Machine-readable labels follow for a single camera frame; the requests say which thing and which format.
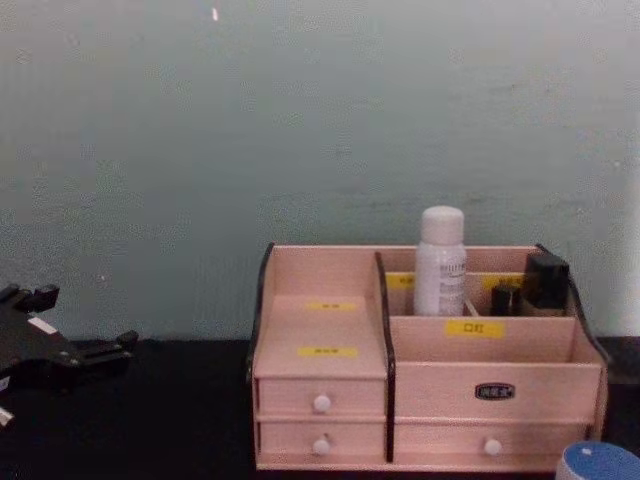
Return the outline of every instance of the yellow label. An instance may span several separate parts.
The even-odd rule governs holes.
[[[498,285],[509,285],[510,287],[522,288],[524,275],[522,273],[503,273],[498,275],[487,275],[482,278],[482,286],[485,290],[491,291]]]
[[[355,303],[311,302],[307,303],[309,310],[328,310],[331,312],[352,312],[356,309]]]
[[[342,347],[300,347],[299,357],[357,357],[357,348]]]
[[[445,333],[449,336],[482,338],[502,338],[504,330],[503,322],[474,322],[473,320],[449,320],[444,327]]]
[[[387,287],[391,290],[404,290],[413,288],[415,281],[416,276],[414,273],[387,273]]]

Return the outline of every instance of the black cap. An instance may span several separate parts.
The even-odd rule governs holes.
[[[520,315],[520,289],[511,285],[497,285],[491,290],[491,316]]]
[[[551,253],[527,256],[523,297],[536,308],[565,308],[569,294],[569,264]]]

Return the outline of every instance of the bottle label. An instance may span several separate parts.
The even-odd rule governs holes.
[[[440,315],[462,315],[465,263],[440,265]]]

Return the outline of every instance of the black trim edge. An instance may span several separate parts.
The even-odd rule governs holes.
[[[551,252],[548,248],[546,248],[541,243],[537,243],[536,247],[545,253],[553,254],[553,252]],[[600,354],[602,359],[607,363],[607,365],[611,366],[613,364],[613,360],[611,359],[611,356],[605,350],[605,348],[600,344],[600,342],[598,342],[598,339],[593,335],[593,332],[591,332],[591,327],[589,326],[589,323],[587,322],[587,317],[584,314],[582,300],[580,300],[580,293],[578,292],[578,287],[576,286],[576,282],[573,279],[573,275],[571,274],[571,271],[569,271],[569,289],[571,290],[571,294],[573,295],[573,301],[576,303],[578,320],[580,321],[580,325],[582,325],[582,330],[587,336],[589,343],[591,343],[591,345],[593,345],[593,348],[595,348],[598,351],[598,353]]]
[[[246,365],[245,365],[245,384],[247,387],[247,395],[249,399],[249,455],[250,464],[255,468],[256,466],[256,454],[255,451],[255,440],[254,440],[254,428],[255,422],[253,418],[253,385],[251,384],[253,380],[253,357],[256,352],[256,346],[258,345],[258,336],[260,335],[260,320],[262,319],[262,301],[263,301],[263,293],[264,293],[264,280],[265,274],[267,272],[267,265],[269,264],[269,259],[271,258],[271,252],[273,251],[274,243],[270,243],[267,247],[267,250],[262,257],[262,263],[260,264],[260,273],[258,274],[258,288],[256,291],[256,307],[253,315],[253,330],[251,332],[251,341],[249,342],[249,351],[247,353]]]
[[[384,270],[380,252],[376,252],[375,257],[380,280],[380,296],[382,297],[382,329],[384,331],[384,343],[387,349],[387,462],[392,463],[396,420],[396,354],[391,340],[387,275]]]

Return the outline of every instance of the white bottle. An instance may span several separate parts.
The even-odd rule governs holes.
[[[422,214],[422,241],[416,253],[413,309],[421,316],[462,316],[467,252],[462,244],[464,214],[431,207]]]

